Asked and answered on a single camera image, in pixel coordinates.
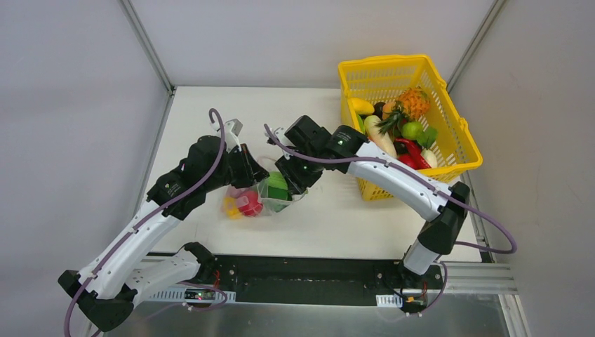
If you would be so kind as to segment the green toy cucumber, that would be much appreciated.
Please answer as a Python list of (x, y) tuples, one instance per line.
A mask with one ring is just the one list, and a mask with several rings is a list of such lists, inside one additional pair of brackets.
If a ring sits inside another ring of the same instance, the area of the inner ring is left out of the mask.
[(267, 188), (288, 191), (288, 183), (280, 172), (272, 171), (267, 179)]

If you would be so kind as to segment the green toy bok choy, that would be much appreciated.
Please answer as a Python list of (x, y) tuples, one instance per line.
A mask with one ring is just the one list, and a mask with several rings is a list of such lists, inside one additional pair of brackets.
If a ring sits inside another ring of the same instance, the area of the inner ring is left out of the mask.
[(269, 213), (279, 213), (294, 202), (293, 196), (290, 194), (289, 189), (288, 191), (268, 189), (267, 179), (258, 185), (260, 200)]

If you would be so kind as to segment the red toy apple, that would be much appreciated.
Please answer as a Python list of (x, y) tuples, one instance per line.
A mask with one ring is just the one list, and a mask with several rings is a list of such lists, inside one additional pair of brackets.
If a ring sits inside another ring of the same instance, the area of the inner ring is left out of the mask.
[(236, 207), (243, 216), (256, 217), (262, 212), (264, 205), (259, 200), (259, 194), (253, 190), (246, 190), (236, 198)]

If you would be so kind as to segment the clear pink-dotted zip bag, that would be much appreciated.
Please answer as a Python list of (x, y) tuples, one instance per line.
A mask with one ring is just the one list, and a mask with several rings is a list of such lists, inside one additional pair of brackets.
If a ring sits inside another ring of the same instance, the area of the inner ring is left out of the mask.
[(246, 188), (228, 186), (220, 210), (229, 219), (273, 216), (299, 202), (308, 194), (292, 194), (288, 179), (274, 165), (271, 157), (258, 157), (257, 163), (266, 169), (269, 176)]

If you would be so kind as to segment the yellow toy bell pepper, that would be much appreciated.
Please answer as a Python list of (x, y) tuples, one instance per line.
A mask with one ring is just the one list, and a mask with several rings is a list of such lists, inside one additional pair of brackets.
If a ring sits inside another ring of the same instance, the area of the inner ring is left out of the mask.
[(222, 202), (222, 212), (231, 220), (238, 220), (243, 217), (235, 201), (233, 197), (224, 197)]

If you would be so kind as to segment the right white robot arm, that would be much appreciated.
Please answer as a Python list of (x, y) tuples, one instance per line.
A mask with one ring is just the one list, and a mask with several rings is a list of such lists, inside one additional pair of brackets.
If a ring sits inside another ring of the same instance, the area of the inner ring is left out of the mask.
[(388, 155), (364, 134), (341, 125), (330, 133), (304, 115), (288, 128), (265, 127), (268, 142), (283, 156), (276, 167), (293, 194), (310, 188), (323, 171), (339, 171), (377, 185), (412, 208), (425, 224), (399, 263), (399, 281), (409, 288), (422, 283), (431, 264), (451, 253), (467, 217), (470, 189), (449, 186)]

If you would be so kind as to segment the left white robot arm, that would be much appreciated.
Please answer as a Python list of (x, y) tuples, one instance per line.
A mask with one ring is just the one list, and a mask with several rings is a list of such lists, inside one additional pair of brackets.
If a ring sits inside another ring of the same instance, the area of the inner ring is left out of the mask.
[(222, 136), (200, 137), (174, 169), (156, 180), (137, 214), (95, 260), (60, 275), (59, 285), (72, 297), (64, 334), (70, 335), (74, 308), (106, 332), (161, 290), (182, 281), (213, 281), (215, 256), (198, 242), (184, 244), (172, 258), (151, 267), (136, 266), (165, 234), (205, 203), (209, 192), (228, 185), (252, 187), (268, 175), (245, 144), (228, 150)]

